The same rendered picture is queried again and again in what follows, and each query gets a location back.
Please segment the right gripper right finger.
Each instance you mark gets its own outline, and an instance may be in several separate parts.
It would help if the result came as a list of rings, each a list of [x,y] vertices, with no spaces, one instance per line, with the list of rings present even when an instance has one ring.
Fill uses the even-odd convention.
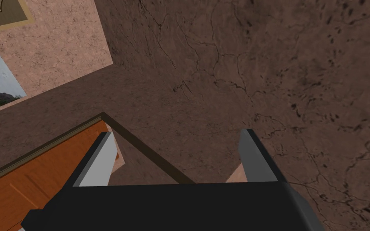
[[[248,182],[287,182],[253,129],[241,130],[238,153]]]

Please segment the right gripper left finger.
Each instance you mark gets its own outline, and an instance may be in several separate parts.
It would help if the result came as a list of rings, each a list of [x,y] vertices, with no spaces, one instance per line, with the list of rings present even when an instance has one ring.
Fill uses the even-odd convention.
[[[117,152],[113,133],[100,133],[64,187],[108,185]]]

